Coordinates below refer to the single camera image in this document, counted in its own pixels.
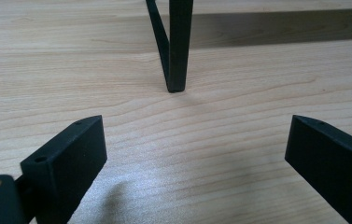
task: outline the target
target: light wood surface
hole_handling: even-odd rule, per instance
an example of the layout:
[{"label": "light wood surface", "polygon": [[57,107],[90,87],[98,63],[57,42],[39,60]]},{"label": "light wood surface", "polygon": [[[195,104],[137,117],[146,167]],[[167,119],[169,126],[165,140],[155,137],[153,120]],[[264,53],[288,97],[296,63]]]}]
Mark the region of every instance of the light wood surface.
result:
[{"label": "light wood surface", "polygon": [[352,134],[352,1],[194,11],[170,94],[145,1],[0,0],[0,174],[101,114],[108,161],[70,223],[345,223],[284,153],[293,114]]}]

